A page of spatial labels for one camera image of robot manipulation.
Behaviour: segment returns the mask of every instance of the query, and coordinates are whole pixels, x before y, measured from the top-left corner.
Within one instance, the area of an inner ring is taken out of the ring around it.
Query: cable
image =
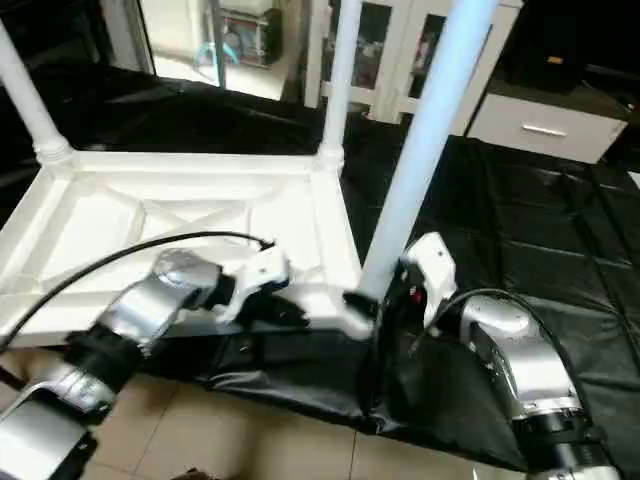
[[[0,367],[0,382],[4,383],[8,387],[13,388],[16,391],[22,390],[27,384],[27,382],[16,377],[13,373],[11,373],[4,367]]]
[[[511,300],[512,302],[518,304],[520,307],[524,308],[527,311],[527,313],[529,313],[533,317],[533,319],[536,322],[538,322],[538,325],[540,325],[540,328],[545,332],[547,338],[553,345],[553,348],[556,350],[556,352],[558,352],[558,356],[560,357],[560,360],[562,361],[562,364],[564,365],[564,368],[566,369],[567,374],[569,375],[569,378],[573,382],[573,385],[576,389],[576,395],[578,396],[578,400],[580,400],[580,403],[582,404],[582,408],[589,416],[591,416],[591,413],[590,413],[591,409],[589,408],[587,395],[584,392],[584,389],[582,387],[582,381],[578,377],[578,372],[573,366],[573,362],[571,361],[571,358],[569,357],[567,350],[560,343],[557,337],[552,334],[546,322],[542,319],[542,317],[538,314],[538,312],[536,312],[535,309],[531,306],[531,304],[527,302],[521,295],[518,295],[517,293],[509,292],[507,290],[502,290],[500,288],[475,288],[472,290],[467,290],[466,292],[462,292],[452,297],[447,302],[443,303],[441,305],[441,308],[439,308],[438,311],[436,312],[432,321],[432,325],[436,325],[436,322],[440,318],[442,318],[442,316],[445,313],[447,313],[449,310],[451,310],[454,306],[459,305],[460,303],[464,302],[465,300],[475,295],[488,295],[488,296],[494,296],[494,297],[498,296],[498,297],[503,297],[508,300]],[[420,346],[420,343],[428,335],[428,333],[429,333],[429,329],[424,329],[420,333],[416,341],[410,347],[410,350],[409,350],[410,355],[413,355],[413,353],[418,349],[418,347]]]
[[[34,303],[29,310],[22,316],[20,320],[13,326],[11,331],[2,339],[0,342],[0,355],[4,354],[11,345],[11,342],[18,336],[20,330],[25,326],[25,324],[40,310],[44,305],[46,305],[53,297],[58,295],[62,290],[69,287],[73,283],[77,282],[83,277],[86,277],[90,273],[98,270],[99,268],[108,265],[109,263],[115,262],[122,257],[126,257],[127,255],[131,255],[133,253],[139,252],[141,250],[146,250],[148,248],[157,247],[159,245],[166,245],[167,243],[179,242],[182,240],[188,240],[191,238],[200,238],[200,237],[236,237],[243,238],[245,240],[251,240],[253,242],[257,242],[260,245],[260,250],[266,250],[275,245],[274,242],[269,242],[262,238],[254,237],[253,235],[249,235],[246,233],[239,232],[227,232],[227,231],[200,231],[200,232],[192,232],[192,233],[183,233],[180,235],[172,235],[170,237],[157,238],[155,240],[149,240],[147,242],[142,242],[137,245],[133,245],[131,247],[125,248],[123,250],[119,250],[117,252],[112,253],[86,267],[78,272],[74,273],[70,277],[66,278],[58,285],[49,290],[45,295],[40,297],[36,303]]]

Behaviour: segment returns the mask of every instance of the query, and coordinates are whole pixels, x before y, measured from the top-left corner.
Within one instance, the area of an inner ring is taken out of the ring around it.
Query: black tarp
[[[320,112],[201,84],[101,67],[57,67],[35,80],[62,133],[83,149],[308,154],[321,135]],[[4,220],[38,167],[6,97],[0,111]],[[405,134],[349,120],[342,186],[361,257]],[[573,359],[614,459],[640,478],[640,192],[626,173],[451,137],[413,237],[432,230],[444,237],[461,287],[501,287],[532,300]],[[152,368],[523,469],[469,351],[428,339],[406,354],[406,319],[415,316],[407,308],[375,349],[337,332],[181,339]]]

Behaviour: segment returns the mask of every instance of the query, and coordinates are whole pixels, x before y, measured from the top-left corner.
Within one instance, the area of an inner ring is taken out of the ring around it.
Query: tile floor
[[[31,376],[46,357],[25,353],[9,362]],[[0,390],[3,403],[12,396]],[[97,436],[100,447],[83,479],[169,480],[192,467],[235,480],[523,478],[148,375],[125,388]]]
[[[217,72],[211,65],[194,67],[189,62],[155,55],[153,61],[159,77],[180,78],[209,85],[218,85]],[[287,79],[289,59],[283,56],[269,68],[226,63],[226,88],[234,92],[280,100]]]

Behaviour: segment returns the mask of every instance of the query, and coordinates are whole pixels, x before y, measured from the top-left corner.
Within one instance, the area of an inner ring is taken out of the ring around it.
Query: white drawer
[[[469,137],[596,163],[626,125],[622,120],[488,94]]]

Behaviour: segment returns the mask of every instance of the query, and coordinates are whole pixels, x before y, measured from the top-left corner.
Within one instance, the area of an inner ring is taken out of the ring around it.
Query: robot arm
[[[97,447],[89,426],[104,420],[158,341],[181,323],[182,311],[209,310],[218,333],[233,333],[239,327],[229,327],[248,299],[269,296],[288,283],[288,261],[277,247],[261,251],[234,275],[188,250],[163,252],[149,274],[113,300],[88,331],[72,335],[63,358],[0,415],[0,478],[79,478]],[[333,306],[328,317],[326,311],[317,315],[295,307],[309,315],[299,325],[341,328],[354,338],[371,332],[370,319],[351,308],[346,297],[336,300],[318,288],[280,295],[283,302],[299,301],[302,307]],[[322,323],[336,312],[344,314],[344,322]]]
[[[424,326],[431,328],[437,306],[456,290],[455,264],[437,233],[418,240],[403,263],[419,274],[426,290]],[[577,378],[539,319],[513,301],[487,295],[470,296],[458,310],[460,342],[489,373],[528,463],[528,478],[619,479],[600,429],[579,398]]]

